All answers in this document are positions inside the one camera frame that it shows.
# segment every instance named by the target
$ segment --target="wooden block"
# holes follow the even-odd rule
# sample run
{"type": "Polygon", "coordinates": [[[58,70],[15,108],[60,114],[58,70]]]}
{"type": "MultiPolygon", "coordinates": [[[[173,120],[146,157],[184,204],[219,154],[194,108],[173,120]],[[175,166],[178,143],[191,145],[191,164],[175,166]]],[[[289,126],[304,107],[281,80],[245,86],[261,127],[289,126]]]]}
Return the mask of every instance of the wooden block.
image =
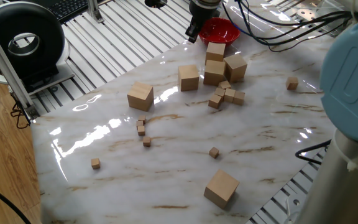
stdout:
{"type": "Polygon", "coordinates": [[[99,158],[95,158],[91,160],[92,169],[99,169],[100,168],[100,160],[99,158]]]}
{"type": "Polygon", "coordinates": [[[146,124],[146,115],[140,115],[138,121],[143,121],[143,124],[146,124]]]}
{"type": "Polygon", "coordinates": [[[131,108],[148,111],[154,103],[153,87],[148,84],[135,82],[127,97],[131,108]]]}
{"type": "Polygon", "coordinates": [[[212,147],[212,149],[209,150],[209,155],[212,156],[212,158],[216,159],[217,156],[219,155],[219,149],[212,147]]]}
{"type": "Polygon", "coordinates": [[[225,47],[226,44],[215,44],[210,42],[206,49],[205,64],[207,60],[222,62],[225,47]]]}
{"type": "Polygon", "coordinates": [[[150,147],[152,145],[152,140],[150,137],[143,137],[143,146],[150,147]]]}
{"type": "Polygon", "coordinates": [[[223,81],[219,83],[218,87],[225,90],[227,88],[231,88],[231,85],[228,81],[223,81]]]}
{"type": "Polygon", "coordinates": [[[196,65],[179,66],[178,85],[180,91],[197,90],[199,78],[196,65]]]}
{"type": "Polygon", "coordinates": [[[204,196],[224,209],[239,184],[238,180],[219,169],[205,187],[204,196]]]}
{"type": "Polygon", "coordinates": [[[224,97],[224,92],[225,92],[224,89],[222,89],[222,88],[216,88],[216,90],[215,90],[215,95],[224,97]]]}
{"type": "Polygon", "coordinates": [[[144,136],[146,134],[146,129],[144,128],[144,126],[137,127],[137,134],[139,136],[144,136]]]}
{"type": "Polygon", "coordinates": [[[243,93],[241,91],[236,91],[234,94],[233,103],[235,105],[243,105],[245,97],[246,97],[246,93],[243,93]]]}
{"type": "Polygon", "coordinates": [[[224,62],[208,60],[205,65],[204,85],[218,86],[224,79],[224,62]]]}
{"type": "Polygon", "coordinates": [[[287,87],[287,90],[296,90],[296,88],[298,87],[298,78],[288,77],[285,86],[287,87]]]}
{"type": "Polygon", "coordinates": [[[234,95],[236,94],[235,90],[232,89],[226,89],[224,92],[224,98],[223,101],[233,103],[234,95]]]}
{"type": "Polygon", "coordinates": [[[136,127],[143,126],[143,121],[136,121],[136,127]]]}
{"type": "Polygon", "coordinates": [[[222,103],[222,97],[218,95],[212,95],[211,99],[209,99],[208,106],[218,109],[222,103]]]}
{"type": "Polygon", "coordinates": [[[226,63],[226,71],[224,76],[229,82],[235,82],[244,77],[247,70],[247,62],[241,57],[240,54],[235,54],[223,59],[226,63]]]}

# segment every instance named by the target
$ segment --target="red bowl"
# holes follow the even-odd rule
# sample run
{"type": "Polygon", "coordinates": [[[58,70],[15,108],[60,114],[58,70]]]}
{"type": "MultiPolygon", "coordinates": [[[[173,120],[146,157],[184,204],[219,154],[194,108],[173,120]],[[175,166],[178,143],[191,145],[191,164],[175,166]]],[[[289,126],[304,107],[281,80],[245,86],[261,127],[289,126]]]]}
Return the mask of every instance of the red bowl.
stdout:
{"type": "Polygon", "coordinates": [[[198,35],[205,45],[212,42],[226,44],[227,47],[239,38],[240,31],[228,19],[212,18],[205,22],[198,35]]]}

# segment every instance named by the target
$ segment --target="black round object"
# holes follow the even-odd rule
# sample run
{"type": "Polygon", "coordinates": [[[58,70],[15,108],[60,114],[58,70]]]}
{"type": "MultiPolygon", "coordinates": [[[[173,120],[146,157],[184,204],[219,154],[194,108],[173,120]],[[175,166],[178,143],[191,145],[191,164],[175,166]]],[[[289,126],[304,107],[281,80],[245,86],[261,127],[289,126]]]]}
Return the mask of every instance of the black round object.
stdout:
{"type": "Polygon", "coordinates": [[[56,66],[62,55],[64,42],[63,29],[48,9],[28,2],[12,2],[0,6],[0,44],[19,78],[24,79],[56,66]],[[34,39],[36,50],[31,54],[15,54],[11,40],[26,33],[39,37],[34,39]]]}

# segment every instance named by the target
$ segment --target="stacked wooden blocks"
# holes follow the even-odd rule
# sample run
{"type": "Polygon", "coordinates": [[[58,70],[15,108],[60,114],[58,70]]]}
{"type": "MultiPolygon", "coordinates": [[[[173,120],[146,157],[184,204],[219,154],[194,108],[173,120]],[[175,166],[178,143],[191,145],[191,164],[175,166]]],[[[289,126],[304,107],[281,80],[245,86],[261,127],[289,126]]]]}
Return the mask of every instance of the stacked wooden blocks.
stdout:
{"type": "Polygon", "coordinates": [[[226,57],[223,61],[226,63],[224,76],[229,82],[235,82],[244,77],[247,70],[247,62],[240,54],[226,57]]]}
{"type": "Polygon", "coordinates": [[[287,87],[287,90],[296,90],[298,83],[297,77],[288,77],[285,86],[287,87]]]}
{"type": "Polygon", "coordinates": [[[204,85],[218,86],[224,79],[224,62],[207,60],[204,73],[204,85]]]}
{"type": "Polygon", "coordinates": [[[222,62],[226,44],[215,44],[210,42],[206,49],[205,64],[208,60],[222,62]]]}
{"type": "Polygon", "coordinates": [[[178,68],[178,84],[180,91],[198,89],[198,70],[196,65],[184,65],[178,68]]]}
{"type": "Polygon", "coordinates": [[[204,196],[224,209],[239,184],[238,180],[219,169],[205,187],[204,196]]]}
{"type": "Polygon", "coordinates": [[[153,87],[148,84],[135,82],[127,97],[131,108],[148,111],[154,103],[153,87]]]}

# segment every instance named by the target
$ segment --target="glossy marble sheet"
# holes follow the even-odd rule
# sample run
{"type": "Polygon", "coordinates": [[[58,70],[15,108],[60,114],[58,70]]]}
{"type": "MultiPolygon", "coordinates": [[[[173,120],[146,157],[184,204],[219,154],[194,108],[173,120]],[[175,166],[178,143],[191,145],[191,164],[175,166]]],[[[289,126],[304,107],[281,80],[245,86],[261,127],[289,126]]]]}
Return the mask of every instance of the glossy marble sheet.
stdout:
{"type": "MultiPolygon", "coordinates": [[[[254,1],[255,11],[277,20],[261,2],[254,1]]],[[[229,10],[240,24],[236,6],[229,10]]],[[[279,34],[252,23],[260,35],[279,34]]],[[[197,41],[37,119],[32,134],[43,210],[77,224],[245,223],[305,165],[295,151],[332,136],[318,89],[331,42],[316,39],[276,54],[241,35],[225,54],[241,54],[249,64],[244,81],[233,84],[246,93],[244,106],[207,106],[215,87],[202,84],[206,47],[197,41]],[[179,92],[178,66],[194,63],[199,90],[179,92]],[[285,89],[289,76],[300,80],[296,91],[285,89]],[[128,107],[126,94],[136,81],[154,87],[148,113],[128,107]],[[148,119],[150,148],[137,135],[141,114],[148,119]],[[208,155],[213,146],[221,151],[217,159],[208,155]],[[91,168],[95,157],[100,170],[91,168]],[[203,197],[218,169],[240,182],[225,210],[203,197]]]]}

